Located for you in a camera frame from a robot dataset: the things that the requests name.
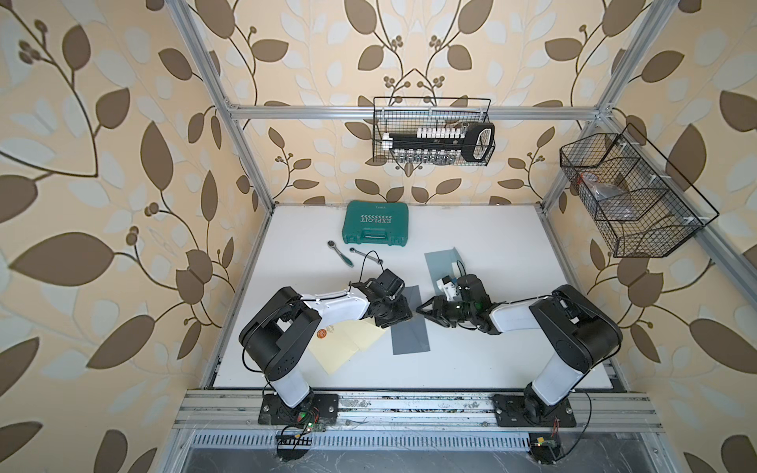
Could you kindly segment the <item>dark grey envelope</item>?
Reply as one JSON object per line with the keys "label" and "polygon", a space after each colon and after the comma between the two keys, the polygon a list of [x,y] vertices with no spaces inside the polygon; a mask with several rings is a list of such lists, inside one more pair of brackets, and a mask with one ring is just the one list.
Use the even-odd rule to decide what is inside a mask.
{"label": "dark grey envelope", "polygon": [[412,317],[390,327],[392,354],[401,356],[429,352],[431,346],[426,319],[415,311],[422,303],[420,289],[418,286],[406,287],[403,295],[407,300]]}

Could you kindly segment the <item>light blue envelope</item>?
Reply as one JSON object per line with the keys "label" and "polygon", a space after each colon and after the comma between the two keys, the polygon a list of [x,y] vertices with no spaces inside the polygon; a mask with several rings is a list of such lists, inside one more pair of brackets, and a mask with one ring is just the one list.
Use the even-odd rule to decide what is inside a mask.
{"label": "light blue envelope", "polygon": [[438,280],[449,277],[453,280],[466,274],[462,257],[456,248],[427,252],[425,260],[433,287],[439,290]]}

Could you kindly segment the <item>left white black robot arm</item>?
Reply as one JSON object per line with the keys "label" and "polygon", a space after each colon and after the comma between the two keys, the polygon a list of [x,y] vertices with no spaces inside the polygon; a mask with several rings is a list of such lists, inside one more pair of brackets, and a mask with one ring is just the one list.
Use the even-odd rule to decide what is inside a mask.
{"label": "left white black robot arm", "polygon": [[242,330],[242,352],[262,370],[283,404],[298,409],[313,392],[299,364],[317,331],[349,321],[366,320],[380,329],[407,321],[412,311],[404,289],[404,281],[389,269],[331,294],[301,295],[283,287]]}

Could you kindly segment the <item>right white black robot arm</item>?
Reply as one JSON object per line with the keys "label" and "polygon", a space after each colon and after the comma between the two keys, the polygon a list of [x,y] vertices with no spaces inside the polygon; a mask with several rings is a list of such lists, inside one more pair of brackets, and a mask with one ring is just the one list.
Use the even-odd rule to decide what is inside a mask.
{"label": "right white black robot arm", "polygon": [[465,327],[488,335],[539,329],[554,354],[524,389],[524,411],[532,420],[546,416],[596,366],[621,348],[616,322],[571,285],[548,295],[494,303],[474,274],[438,281],[443,294],[416,307],[425,319],[445,328]]}

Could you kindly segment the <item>yellow envelope red seal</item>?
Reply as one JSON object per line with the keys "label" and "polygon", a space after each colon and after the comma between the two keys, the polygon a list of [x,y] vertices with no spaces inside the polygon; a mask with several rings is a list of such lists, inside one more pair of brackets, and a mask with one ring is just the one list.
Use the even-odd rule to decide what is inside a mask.
{"label": "yellow envelope red seal", "polygon": [[344,321],[315,331],[309,351],[327,374],[335,374],[359,351],[352,337],[355,324]]}

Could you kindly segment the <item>silver combination wrench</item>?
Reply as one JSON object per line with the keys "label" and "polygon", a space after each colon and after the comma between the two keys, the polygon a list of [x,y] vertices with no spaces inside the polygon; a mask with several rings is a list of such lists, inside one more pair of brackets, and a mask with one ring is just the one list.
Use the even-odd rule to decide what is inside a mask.
{"label": "silver combination wrench", "polygon": [[374,250],[371,250],[369,252],[362,252],[361,250],[357,250],[357,248],[349,248],[349,251],[354,254],[363,256],[365,259],[374,261],[376,262],[376,264],[384,264],[384,260],[382,260],[382,258],[380,258],[380,256]]}

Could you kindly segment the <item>green tool case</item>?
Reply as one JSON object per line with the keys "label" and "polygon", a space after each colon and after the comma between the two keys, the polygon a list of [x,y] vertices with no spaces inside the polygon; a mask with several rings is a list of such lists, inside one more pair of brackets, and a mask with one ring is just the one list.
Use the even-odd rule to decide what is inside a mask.
{"label": "green tool case", "polygon": [[347,205],[342,228],[345,244],[406,246],[409,208],[405,203],[352,201]]}

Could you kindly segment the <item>black socket set holder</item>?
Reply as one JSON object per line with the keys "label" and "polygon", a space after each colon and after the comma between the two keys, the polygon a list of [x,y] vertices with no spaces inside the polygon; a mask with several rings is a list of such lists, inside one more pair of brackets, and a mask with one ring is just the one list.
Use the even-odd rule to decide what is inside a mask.
{"label": "black socket set holder", "polygon": [[453,126],[419,127],[411,132],[384,132],[378,149],[403,164],[485,166],[496,150],[491,122],[459,122]]}

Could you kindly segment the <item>clear plastic bag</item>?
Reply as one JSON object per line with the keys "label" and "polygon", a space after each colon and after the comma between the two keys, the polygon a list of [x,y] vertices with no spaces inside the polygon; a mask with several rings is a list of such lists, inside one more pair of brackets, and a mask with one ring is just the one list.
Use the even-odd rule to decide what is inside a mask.
{"label": "clear plastic bag", "polygon": [[600,182],[594,173],[581,173],[581,182],[593,199],[595,216],[605,221],[632,221],[636,218],[628,190],[612,183]]}

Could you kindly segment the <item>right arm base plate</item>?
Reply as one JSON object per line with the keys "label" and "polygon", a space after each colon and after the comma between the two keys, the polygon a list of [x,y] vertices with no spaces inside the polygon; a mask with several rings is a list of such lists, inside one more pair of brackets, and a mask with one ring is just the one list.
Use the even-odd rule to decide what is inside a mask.
{"label": "right arm base plate", "polygon": [[529,384],[523,394],[494,394],[496,424],[500,428],[575,428],[577,421],[568,397],[548,405]]}

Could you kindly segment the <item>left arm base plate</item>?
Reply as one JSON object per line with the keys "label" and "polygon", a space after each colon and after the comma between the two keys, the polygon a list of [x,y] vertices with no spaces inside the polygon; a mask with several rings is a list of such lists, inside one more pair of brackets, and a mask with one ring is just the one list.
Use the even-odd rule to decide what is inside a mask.
{"label": "left arm base plate", "polygon": [[258,424],[264,426],[334,425],[339,413],[339,396],[330,393],[310,393],[298,406],[289,407],[278,395],[265,394],[258,414]]}

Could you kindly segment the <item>aluminium rail front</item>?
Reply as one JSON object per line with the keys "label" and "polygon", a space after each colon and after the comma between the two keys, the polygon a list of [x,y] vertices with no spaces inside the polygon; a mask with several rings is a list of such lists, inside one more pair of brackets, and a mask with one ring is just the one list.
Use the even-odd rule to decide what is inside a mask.
{"label": "aluminium rail front", "polygon": [[[492,392],[328,391],[339,396],[336,423],[323,429],[355,431],[550,432],[553,428],[500,428]],[[175,417],[178,428],[244,429],[258,424],[265,394],[259,390],[191,390]],[[660,433],[662,421],[640,393],[576,392],[569,396],[577,426],[559,433]]]}

